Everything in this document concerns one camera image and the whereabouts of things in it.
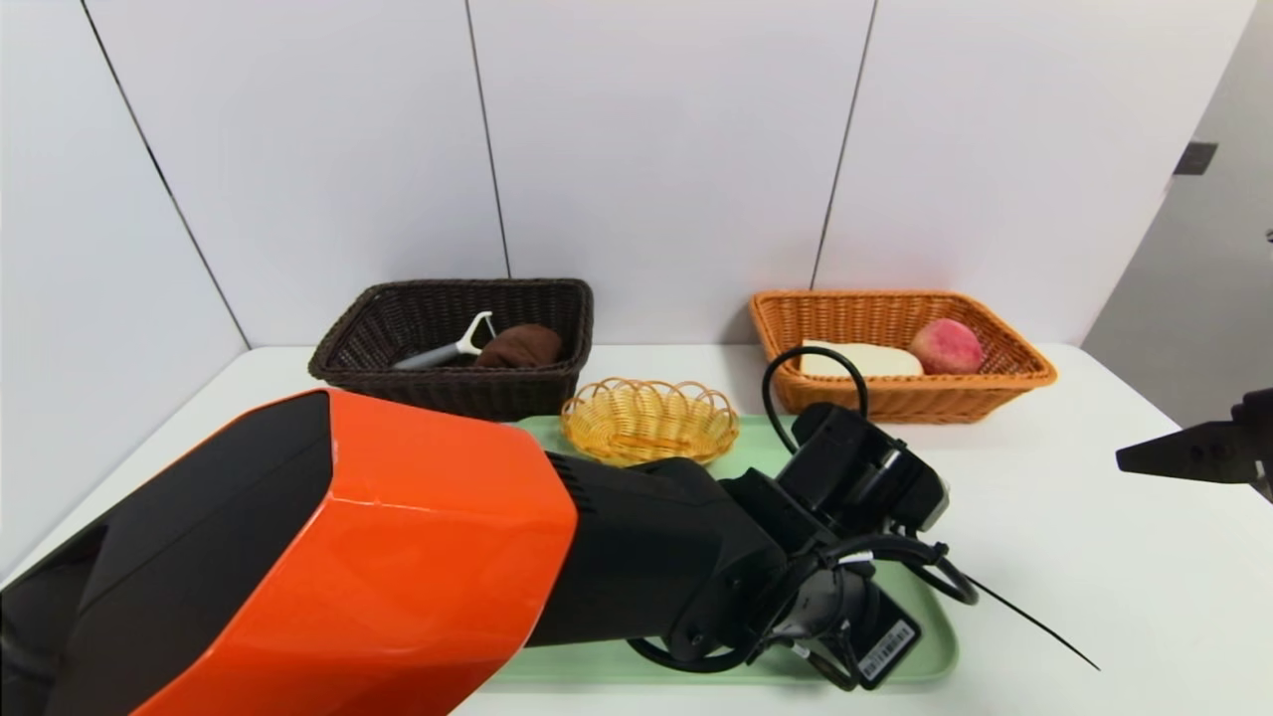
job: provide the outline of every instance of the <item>orange wicker basket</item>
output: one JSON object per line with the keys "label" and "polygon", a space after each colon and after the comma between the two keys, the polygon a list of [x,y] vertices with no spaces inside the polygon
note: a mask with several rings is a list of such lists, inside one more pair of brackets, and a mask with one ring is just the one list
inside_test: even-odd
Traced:
{"label": "orange wicker basket", "polygon": [[[905,349],[919,329],[955,319],[985,349],[980,372],[969,376],[873,376],[871,419],[883,423],[975,423],[1032,389],[1057,380],[1057,369],[1002,319],[971,298],[937,290],[770,290],[751,299],[751,319],[769,361],[805,339],[873,343]],[[857,408],[848,377],[813,377],[788,361],[774,375],[778,399],[799,413],[813,403]]]}

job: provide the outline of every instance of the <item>orange robot arm casing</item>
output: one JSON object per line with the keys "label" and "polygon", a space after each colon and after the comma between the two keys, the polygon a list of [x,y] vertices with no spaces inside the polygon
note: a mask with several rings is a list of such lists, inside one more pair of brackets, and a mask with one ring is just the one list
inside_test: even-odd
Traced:
{"label": "orange robot arm casing", "polygon": [[577,520],[535,440],[328,397],[327,494],[211,647],[135,713],[446,713],[531,634]]}

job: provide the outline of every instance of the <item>green tray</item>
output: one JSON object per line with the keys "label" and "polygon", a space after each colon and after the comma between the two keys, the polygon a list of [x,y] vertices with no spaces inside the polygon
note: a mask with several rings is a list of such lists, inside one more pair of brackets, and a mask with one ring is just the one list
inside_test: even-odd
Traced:
{"label": "green tray", "polygon": [[[789,427],[792,418],[785,418]],[[745,415],[742,432],[733,448],[717,459],[708,470],[717,479],[736,478],[747,468],[770,476],[787,464],[788,454],[763,415]],[[527,418],[518,427],[530,432],[545,450],[578,455],[561,436],[556,417]],[[945,677],[959,660],[959,642],[936,595],[905,567],[877,563],[876,581],[923,628],[923,638],[889,677],[891,684],[914,684]],[[638,656],[626,643],[598,642],[570,646],[526,648],[518,652],[491,679],[491,683],[527,684],[777,684],[822,682],[811,666],[785,648],[765,652],[751,666],[722,674],[686,674],[663,669]]]}

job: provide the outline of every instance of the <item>dark brown wicker basket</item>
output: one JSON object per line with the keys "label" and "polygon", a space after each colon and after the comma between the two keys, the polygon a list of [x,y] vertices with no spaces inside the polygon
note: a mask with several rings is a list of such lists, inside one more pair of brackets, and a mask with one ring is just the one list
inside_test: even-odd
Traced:
{"label": "dark brown wicker basket", "polygon": [[[542,368],[477,368],[472,357],[461,357],[424,371],[391,367],[454,343],[480,311],[494,312],[495,330],[552,329],[561,336],[560,361]],[[364,290],[318,344],[309,373],[374,397],[510,422],[560,413],[591,349],[592,289],[582,280],[411,280]]]}

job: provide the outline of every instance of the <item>woven basket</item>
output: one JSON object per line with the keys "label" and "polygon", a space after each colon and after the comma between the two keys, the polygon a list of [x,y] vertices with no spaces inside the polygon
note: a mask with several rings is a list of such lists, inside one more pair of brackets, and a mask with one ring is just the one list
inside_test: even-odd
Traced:
{"label": "woven basket", "polygon": [[696,382],[606,378],[561,408],[561,432],[584,455],[626,468],[665,457],[700,464],[726,454],[738,415],[721,392]]}
{"label": "woven basket", "polygon": [[[751,319],[769,361],[805,339],[905,349],[937,319],[973,329],[985,363],[969,376],[867,378],[871,419],[885,423],[974,423],[1004,403],[1057,380],[1057,369],[989,308],[966,296],[932,290],[774,290],[751,299]],[[813,403],[857,408],[848,377],[813,377],[788,361],[774,375],[778,397],[799,413]]]}
{"label": "woven basket", "polygon": [[[454,343],[480,311],[495,330],[540,324],[561,336],[558,363],[479,368],[465,355],[438,368],[398,371],[402,358]],[[512,422],[555,415],[592,348],[592,289],[577,279],[411,280],[373,285],[327,331],[309,373],[374,397]]]}

